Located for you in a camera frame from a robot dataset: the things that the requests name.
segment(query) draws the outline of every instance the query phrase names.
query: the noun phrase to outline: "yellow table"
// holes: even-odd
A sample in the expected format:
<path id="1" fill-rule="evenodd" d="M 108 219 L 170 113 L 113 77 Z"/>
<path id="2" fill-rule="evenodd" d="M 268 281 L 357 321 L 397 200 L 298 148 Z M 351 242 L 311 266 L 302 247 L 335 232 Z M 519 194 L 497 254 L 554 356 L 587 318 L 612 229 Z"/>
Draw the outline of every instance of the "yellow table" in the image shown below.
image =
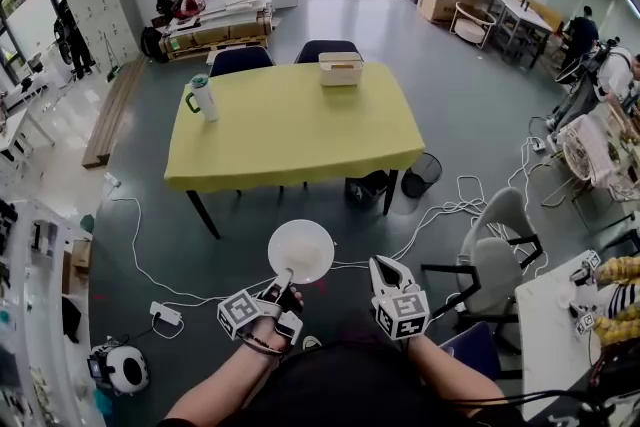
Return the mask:
<path id="1" fill-rule="evenodd" d="M 193 114 L 184 97 L 165 180 L 187 191 L 217 236 L 195 191 L 293 185 L 390 169 L 386 214 L 398 169 L 424 150 L 389 68 L 365 63 L 359 86 L 322 87 L 317 64 L 260 68 L 209 79 L 220 119 Z"/>

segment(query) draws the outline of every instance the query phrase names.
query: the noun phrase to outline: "light fixture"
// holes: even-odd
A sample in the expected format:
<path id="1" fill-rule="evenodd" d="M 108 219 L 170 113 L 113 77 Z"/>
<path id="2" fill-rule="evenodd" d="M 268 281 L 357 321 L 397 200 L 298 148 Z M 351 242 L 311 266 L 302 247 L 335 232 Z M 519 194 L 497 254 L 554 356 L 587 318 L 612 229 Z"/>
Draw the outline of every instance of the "light fixture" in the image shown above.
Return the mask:
<path id="1" fill-rule="evenodd" d="M 629 4 L 629 7 L 631 8 L 631 10 L 633 11 L 633 13 L 640 18 L 640 9 L 638 9 L 638 6 L 636 6 L 636 3 L 633 0 L 626 0 L 627 4 Z"/>

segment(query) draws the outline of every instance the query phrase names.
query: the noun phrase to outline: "backpack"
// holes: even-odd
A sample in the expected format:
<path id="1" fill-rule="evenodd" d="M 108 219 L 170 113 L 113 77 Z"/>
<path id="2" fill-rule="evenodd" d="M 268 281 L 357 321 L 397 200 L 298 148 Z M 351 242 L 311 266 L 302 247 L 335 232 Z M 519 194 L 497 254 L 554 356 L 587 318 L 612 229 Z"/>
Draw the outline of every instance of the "backpack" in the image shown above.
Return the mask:
<path id="1" fill-rule="evenodd" d="M 169 61 L 169 58 L 167 57 L 167 54 L 164 54 L 160 50 L 161 39 L 162 34 L 160 31 L 153 27 L 145 27 L 142 31 L 142 36 L 140 37 L 140 50 L 142 50 L 144 55 L 150 57 L 154 61 L 166 63 Z"/>

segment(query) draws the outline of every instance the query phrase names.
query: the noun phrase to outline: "white desk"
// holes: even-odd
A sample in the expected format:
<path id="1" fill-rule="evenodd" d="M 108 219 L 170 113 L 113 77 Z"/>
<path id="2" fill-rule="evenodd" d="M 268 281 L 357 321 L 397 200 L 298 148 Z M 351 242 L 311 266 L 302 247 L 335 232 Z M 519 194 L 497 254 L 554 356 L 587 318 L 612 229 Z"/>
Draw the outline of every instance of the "white desk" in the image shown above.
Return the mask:
<path id="1" fill-rule="evenodd" d="M 590 368 L 589 336 L 578 338 L 569 312 L 556 302 L 560 287 L 580 268 L 582 253 L 567 263 L 516 288 L 522 348 L 523 393 L 568 390 Z M 591 361 L 600 357 L 600 339 L 591 336 Z M 529 402 L 523 406 L 526 421 L 555 399 Z"/>
<path id="2" fill-rule="evenodd" d="M 520 7 L 520 3 L 517 0 L 499 0 L 499 1 L 503 4 L 504 8 L 502 9 L 500 16 L 498 17 L 496 32 L 502 28 L 505 32 L 507 32 L 507 34 L 509 34 L 509 41 L 504 47 L 504 50 L 502 53 L 503 56 L 507 53 L 507 50 L 513 43 L 516 32 L 518 31 L 518 28 L 523 22 L 524 24 L 529 25 L 536 31 L 540 31 L 544 33 L 544 35 L 542 36 L 542 39 L 540 40 L 536 53 L 533 54 L 533 61 L 529 66 L 529 69 L 531 69 L 535 66 L 536 62 L 538 61 L 538 58 L 544 51 L 544 48 L 547 45 L 547 41 L 549 40 L 549 36 L 553 32 L 553 29 L 547 22 L 543 20 L 543 18 L 538 13 L 535 12 L 533 8 L 528 8 L 525 11 L 522 7 Z M 516 20 L 516 24 L 513 29 L 509 29 L 503 25 L 507 11 L 509 11 L 509 13 L 511 13 L 511 16 Z"/>
<path id="3" fill-rule="evenodd" d="M 24 121 L 28 120 L 33 127 L 42 134 L 51 146 L 55 144 L 55 141 L 47 134 L 44 129 L 33 119 L 33 116 L 29 114 L 29 109 L 22 109 L 21 111 L 13 113 L 11 116 L 7 118 L 7 125 L 5 127 L 4 132 L 0 134 L 0 152 L 4 150 L 9 150 L 11 155 L 18 161 L 24 162 L 26 165 L 27 161 L 24 157 L 24 154 L 20 151 L 12 151 L 13 145 L 17 141 L 23 146 L 25 151 L 33 151 L 33 146 L 20 134 L 22 131 L 22 126 Z"/>

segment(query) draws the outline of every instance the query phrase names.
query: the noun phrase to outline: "gray floor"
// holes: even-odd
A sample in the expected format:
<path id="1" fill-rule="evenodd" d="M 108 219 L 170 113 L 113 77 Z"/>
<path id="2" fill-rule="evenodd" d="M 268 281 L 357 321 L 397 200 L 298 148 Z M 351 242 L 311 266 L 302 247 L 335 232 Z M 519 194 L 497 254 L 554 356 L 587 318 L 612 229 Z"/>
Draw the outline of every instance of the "gray floor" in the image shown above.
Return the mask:
<path id="1" fill-rule="evenodd" d="M 139 263 L 159 281 L 202 296 L 227 295 L 271 275 L 267 242 L 282 223 L 307 218 L 322 224 L 337 242 L 336 259 L 362 260 L 392 254 L 409 239 L 425 210 L 458 201 L 456 177 L 482 180 L 487 199 L 506 186 L 520 166 L 520 146 L 531 116 L 551 111 L 562 97 L 548 78 L 527 74 L 492 53 L 467 45 L 447 30 L 425 21 L 408 0 L 300 0 L 279 13 L 282 22 L 270 38 L 277 63 L 291 63 L 309 39 L 348 39 L 366 61 L 380 61 L 401 84 L 429 152 L 442 162 L 444 175 L 418 204 L 398 191 L 391 212 L 381 205 L 361 212 L 343 199 L 343 182 L 277 187 L 203 196 L 223 234 L 216 241 L 184 193 L 163 181 L 169 140 L 184 84 L 206 72 L 203 60 L 150 65 L 132 99 L 109 171 L 123 182 L 114 197 L 135 196 L 143 219 L 138 237 Z M 540 135 L 543 131 L 534 125 Z M 556 266 L 588 247 L 588 233 L 573 205 L 542 209 L 540 200 L 566 179 L 561 169 L 532 177 L 529 215 Z M 522 186 L 523 179 L 517 182 Z M 463 184 L 465 198 L 477 185 Z M 583 208 L 590 209 L 590 198 Z M 617 207 L 609 209 L 615 217 Z M 131 252 L 137 219 L 132 203 L 103 202 L 96 220 L 91 270 L 91 334 L 94 344 L 107 335 L 134 335 L 149 326 L 151 301 L 176 297 L 151 284 L 134 266 Z M 425 228 L 404 262 L 420 276 L 422 262 L 453 263 L 469 229 L 466 214 L 441 216 Z M 447 276 L 420 276 L 432 307 L 455 291 Z M 370 306 L 368 273 L 330 272 L 322 282 L 303 287 L 305 333 L 329 339 L 339 319 Z M 187 389 L 210 375 L 234 350 L 215 318 L 216 303 L 183 308 L 184 332 L 167 341 L 150 334 L 136 341 L 151 372 L 150 387 L 115 400 L 118 426 L 151 425 Z M 437 341 L 451 333 L 453 314 L 430 328 Z"/>

